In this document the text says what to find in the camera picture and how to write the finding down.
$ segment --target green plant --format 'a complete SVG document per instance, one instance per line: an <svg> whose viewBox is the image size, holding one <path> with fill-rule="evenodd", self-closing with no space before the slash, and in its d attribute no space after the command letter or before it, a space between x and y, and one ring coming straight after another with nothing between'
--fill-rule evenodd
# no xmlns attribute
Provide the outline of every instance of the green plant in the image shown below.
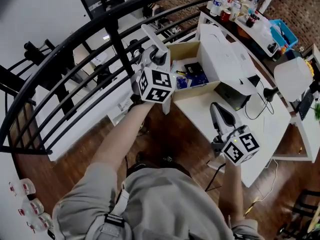
<svg viewBox="0 0 320 240"><path fill-rule="evenodd" d="M314 106L314 118L317 121L320 121L320 103L316 103Z"/></svg>

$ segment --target wooden floor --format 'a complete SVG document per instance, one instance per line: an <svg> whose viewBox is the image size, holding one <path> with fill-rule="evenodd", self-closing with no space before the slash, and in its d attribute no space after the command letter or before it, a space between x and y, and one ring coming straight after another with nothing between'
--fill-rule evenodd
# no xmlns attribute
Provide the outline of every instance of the wooden floor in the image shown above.
<svg viewBox="0 0 320 240"><path fill-rule="evenodd" d="M184 114L171 104L170 113L164 115L161 106L155 105L148 114L146 125L149 133L137 137L128 154L129 166L139 151L145 151L152 157L175 154L177 162L205 188L215 172L206 165L211 158L210 145ZM23 177L34 182L36 196L46 212L51 214L55 203L84 175L96 149L112 128L108 119L102 120L57 162L51 162L47 156L15 155L17 169ZM294 126L289 126L279 149L297 152L301 146L299 132ZM314 164L292 161L279 161L278 164L273 192L265 201L258 202L247 216L258 221L259 232L268 240L274 239L278 228L291 220L290 206L302 189L320 191L319 156ZM256 197L263 198L271 190L275 168L276 164L272 161L250 188L243 186L245 210ZM126 166L123 162L118 172L118 186L125 175ZM222 174L219 173L212 186L221 184ZM215 202L218 201L219 189L208 194Z"/></svg>

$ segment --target white wall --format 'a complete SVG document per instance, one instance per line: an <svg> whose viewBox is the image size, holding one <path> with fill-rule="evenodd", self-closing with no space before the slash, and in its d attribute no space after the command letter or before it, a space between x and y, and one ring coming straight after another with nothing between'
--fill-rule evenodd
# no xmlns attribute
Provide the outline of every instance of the white wall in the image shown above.
<svg viewBox="0 0 320 240"><path fill-rule="evenodd" d="M89 20L80 0L2 0L0 65L9 68L22 60L26 42L40 47L49 39L57 46ZM13 72L18 73L29 64L26 62Z"/></svg>
<svg viewBox="0 0 320 240"><path fill-rule="evenodd" d="M12 97L8 96L9 105L12 102ZM0 124L5 118L4 110L5 93L0 91ZM18 180L17 171L10 153L0 152L0 239L1 240L50 240L47 232L34 232L27 226L27 218L20 216L18 209L21 208L22 197L14 196L9 190L9 182Z"/></svg>

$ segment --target blue plastic bin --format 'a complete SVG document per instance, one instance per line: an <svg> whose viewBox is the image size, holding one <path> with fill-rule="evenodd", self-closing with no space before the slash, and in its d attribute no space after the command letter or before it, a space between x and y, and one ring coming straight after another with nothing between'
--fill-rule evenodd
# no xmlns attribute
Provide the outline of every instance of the blue plastic bin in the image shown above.
<svg viewBox="0 0 320 240"><path fill-rule="evenodd" d="M290 44L288 44L286 40L284 40L281 34L273 26L270 28L273 39L278 43L280 47L285 46L285 44L288 45L288 48L286 49L285 52L289 51L296 43L298 43L298 38L295 36L294 33L292 33L292 31L287 27L287 25L281 19L272 19L270 20L270 23L272 25L278 25L278 26L280 23L283 34L290 41Z"/></svg>

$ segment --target table lamp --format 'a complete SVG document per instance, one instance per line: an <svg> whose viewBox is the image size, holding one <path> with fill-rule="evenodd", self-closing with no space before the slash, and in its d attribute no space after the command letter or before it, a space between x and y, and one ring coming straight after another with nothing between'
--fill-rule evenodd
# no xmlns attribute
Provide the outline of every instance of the table lamp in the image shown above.
<svg viewBox="0 0 320 240"><path fill-rule="evenodd" d="M274 95L280 92L285 100L294 102L311 85L313 77L306 62L297 57L277 65L274 69L274 80L274 89L263 90L265 100L272 102Z"/></svg>

